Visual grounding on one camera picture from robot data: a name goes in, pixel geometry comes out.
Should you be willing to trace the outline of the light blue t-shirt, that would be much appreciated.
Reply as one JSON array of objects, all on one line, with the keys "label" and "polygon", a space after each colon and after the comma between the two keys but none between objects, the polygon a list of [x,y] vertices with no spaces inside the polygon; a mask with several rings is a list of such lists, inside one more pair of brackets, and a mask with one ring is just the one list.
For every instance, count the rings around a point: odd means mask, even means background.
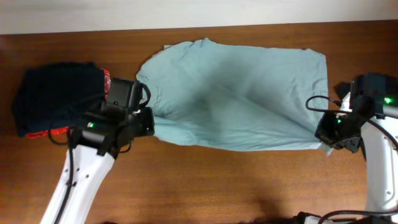
[{"label": "light blue t-shirt", "polygon": [[136,78],[148,86],[155,136],[180,146],[229,151],[318,149],[326,108],[326,57],[311,49],[223,45],[209,39],[167,45]]}]

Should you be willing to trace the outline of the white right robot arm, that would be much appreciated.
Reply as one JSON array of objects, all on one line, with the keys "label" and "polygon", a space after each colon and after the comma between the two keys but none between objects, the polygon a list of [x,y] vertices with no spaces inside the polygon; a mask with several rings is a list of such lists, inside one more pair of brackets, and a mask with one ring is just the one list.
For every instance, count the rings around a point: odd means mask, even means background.
[{"label": "white right robot arm", "polygon": [[300,212],[294,223],[397,223],[397,78],[357,76],[338,110],[323,110],[315,137],[332,149],[362,151],[366,158],[365,210],[319,216]]}]

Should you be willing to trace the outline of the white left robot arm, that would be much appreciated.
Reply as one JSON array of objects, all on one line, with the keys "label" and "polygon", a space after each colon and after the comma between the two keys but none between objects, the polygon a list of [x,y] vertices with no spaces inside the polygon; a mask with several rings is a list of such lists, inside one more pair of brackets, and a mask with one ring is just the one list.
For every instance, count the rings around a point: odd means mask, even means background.
[{"label": "white left robot arm", "polygon": [[154,135],[150,107],[86,112],[68,131],[65,163],[42,223],[84,223],[116,159],[136,138]]}]

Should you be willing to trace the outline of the black garment at right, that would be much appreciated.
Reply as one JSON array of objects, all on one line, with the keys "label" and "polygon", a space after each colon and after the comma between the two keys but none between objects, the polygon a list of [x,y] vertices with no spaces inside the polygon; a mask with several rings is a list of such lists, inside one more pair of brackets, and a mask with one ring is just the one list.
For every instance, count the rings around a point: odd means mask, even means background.
[{"label": "black garment at right", "polygon": [[339,82],[333,87],[336,95],[342,100],[351,90],[350,82]]}]

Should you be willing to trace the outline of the folded red shirt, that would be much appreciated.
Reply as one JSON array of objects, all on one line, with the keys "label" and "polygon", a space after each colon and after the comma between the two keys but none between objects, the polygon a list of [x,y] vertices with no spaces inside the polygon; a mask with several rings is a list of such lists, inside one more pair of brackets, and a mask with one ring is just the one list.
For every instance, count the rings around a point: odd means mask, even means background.
[{"label": "folded red shirt", "polygon": [[[111,76],[108,70],[101,68],[102,73],[104,74],[104,90],[108,92],[111,86]],[[29,139],[39,138],[47,136],[49,133],[56,136],[66,133],[68,126],[61,126],[60,128],[52,128],[50,131],[43,130],[43,131],[36,131],[27,133],[25,136]]]}]

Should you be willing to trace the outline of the folded navy blue shirt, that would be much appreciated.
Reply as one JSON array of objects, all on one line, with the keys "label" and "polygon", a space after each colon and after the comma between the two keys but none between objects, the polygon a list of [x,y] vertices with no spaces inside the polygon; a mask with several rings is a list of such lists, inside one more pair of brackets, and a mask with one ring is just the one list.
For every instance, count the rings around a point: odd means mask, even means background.
[{"label": "folded navy blue shirt", "polygon": [[17,134],[64,128],[104,98],[106,73],[94,63],[61,62],[28,69],[12,102]]}]

